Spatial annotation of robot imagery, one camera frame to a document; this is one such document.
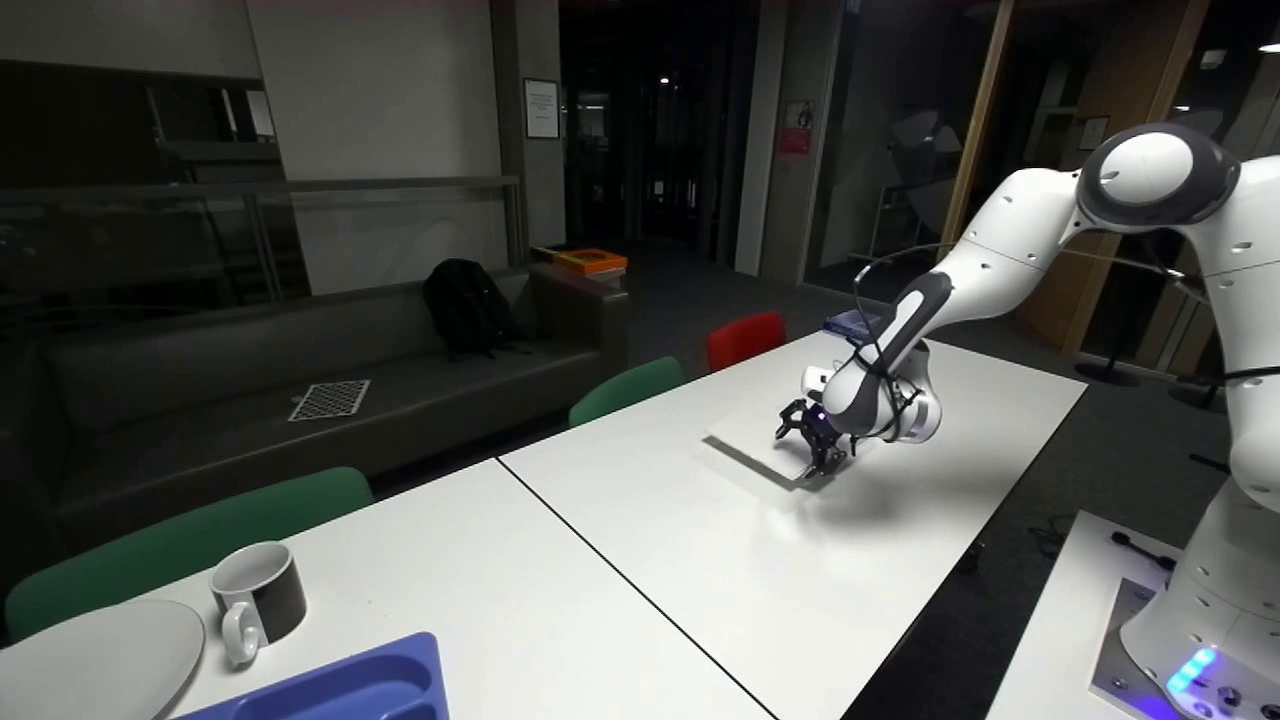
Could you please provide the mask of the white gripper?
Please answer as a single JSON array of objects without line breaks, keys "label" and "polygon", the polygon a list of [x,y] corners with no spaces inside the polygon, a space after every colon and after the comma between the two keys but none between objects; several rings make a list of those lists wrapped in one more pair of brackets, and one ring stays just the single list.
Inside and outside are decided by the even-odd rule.
[{"label": "white gripper", "polygon": [[852,438],[869,432],[863,383],[869,375],[860,369],[809,369],[799,380],[804,408],[778,414],[777,441],[799,432],[818,472],[845,468],[855,455]]}]

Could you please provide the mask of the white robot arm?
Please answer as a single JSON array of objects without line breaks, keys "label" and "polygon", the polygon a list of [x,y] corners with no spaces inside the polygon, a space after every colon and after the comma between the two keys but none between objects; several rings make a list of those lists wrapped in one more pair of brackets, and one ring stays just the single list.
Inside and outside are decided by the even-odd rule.
[{"label": "white robot arm", "polygon": [[1196,124],[1134,124],[1080,167],[1015,167],[977,208],[957,243],[816,369],[777,438],[795,438],[816,477],[860,441],[930,441],[940,399],[922,383],[922,340],[952,325],[1015,313],[1058,258],[1091,232],[1173,236],[1196,273],[1134,259],[1185,285],[1220,337],[1228,405],[1228,490],[1202,511],[1202,548],[1274,556],[1280,531],[1280,157],[1233,157]]}]

